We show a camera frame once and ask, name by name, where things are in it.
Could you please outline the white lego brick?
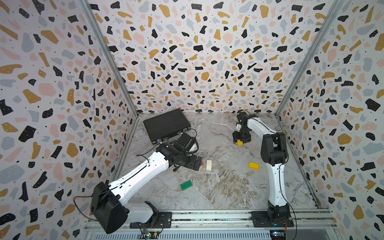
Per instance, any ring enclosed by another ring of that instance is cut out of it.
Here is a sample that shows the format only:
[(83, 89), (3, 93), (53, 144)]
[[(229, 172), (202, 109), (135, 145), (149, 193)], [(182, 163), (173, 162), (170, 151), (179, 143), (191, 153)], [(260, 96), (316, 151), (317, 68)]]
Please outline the white lego brick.
[(212, 160), (207, 160), (206, 161), (206, 170), (207, 171), (212, 171)]

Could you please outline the green lego brick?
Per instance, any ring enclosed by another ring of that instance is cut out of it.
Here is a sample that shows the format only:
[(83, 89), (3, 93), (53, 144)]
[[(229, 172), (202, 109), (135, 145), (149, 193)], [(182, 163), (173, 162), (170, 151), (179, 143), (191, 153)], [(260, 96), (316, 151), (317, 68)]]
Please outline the green lego brick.
[(189, 181), (186, 181), (186, 182), (184, 182), (184, 183), (182, 183), (182, 184), (180, 185), (182, 191), (185, 191), (185, 190), (191, 188), (192, 186), (193, 186), (193, 183), (192, 183), (192, 181), (190, 181), (190, 180), (189, 180)]

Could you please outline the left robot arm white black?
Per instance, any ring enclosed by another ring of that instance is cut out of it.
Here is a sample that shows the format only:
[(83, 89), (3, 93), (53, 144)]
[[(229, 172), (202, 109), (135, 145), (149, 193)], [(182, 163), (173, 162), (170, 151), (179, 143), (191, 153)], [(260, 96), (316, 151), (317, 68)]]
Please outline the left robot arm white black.
[(139, 229), (165, 226), (164, 220), (171, 213), (159, 212), (149, 201), (135, 204), (129, 200), (150, 180), (173, 165), (198, 171), (202, 162), (202, 158), (196, 156), (198, 150), (196, 138), (183, 133), (173, 143), (160, 143), (151, 156), (125, 176), (108, 184), (97, 184), (91, 196), (91, 213), (105, 233), (112, 234), (124, 224), (133, 224)]

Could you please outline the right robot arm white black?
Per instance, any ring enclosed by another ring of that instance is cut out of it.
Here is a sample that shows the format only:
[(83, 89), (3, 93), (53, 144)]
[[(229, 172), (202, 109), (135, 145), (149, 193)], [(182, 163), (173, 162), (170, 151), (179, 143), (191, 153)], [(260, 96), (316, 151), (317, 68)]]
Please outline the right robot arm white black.
[(261, 140), (261, 158), (267, 166), (270, 183), (267, 219), (271, 224), (289, 219), (290, 204), (284, 187), (284, 167), (289, 160), (286, 136), (268, 127), (256, 114), (240, 110), (237, 114), (236, 130), (233, 132), (234, 143), (249, 143), (254, 132)]

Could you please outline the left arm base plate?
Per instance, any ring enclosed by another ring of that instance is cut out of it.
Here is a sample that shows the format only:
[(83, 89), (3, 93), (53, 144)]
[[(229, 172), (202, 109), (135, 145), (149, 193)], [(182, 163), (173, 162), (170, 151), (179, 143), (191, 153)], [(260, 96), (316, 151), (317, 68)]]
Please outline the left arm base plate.
[(172, 225), (172, 212), (159, 212), (154, 214), (146, 223), (131, 223), (130, 229), (170, 229)]

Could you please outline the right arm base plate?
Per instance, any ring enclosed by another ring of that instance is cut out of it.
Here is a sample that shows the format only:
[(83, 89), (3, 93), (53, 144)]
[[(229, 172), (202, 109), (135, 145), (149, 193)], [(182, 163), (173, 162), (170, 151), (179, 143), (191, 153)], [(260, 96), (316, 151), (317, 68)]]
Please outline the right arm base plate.
[(251, 220), (254, 228), (283, 228), (294, 227), (294, 221), (291, 215), (275, 215), (268, 211), (253, 211), (251, 212)]

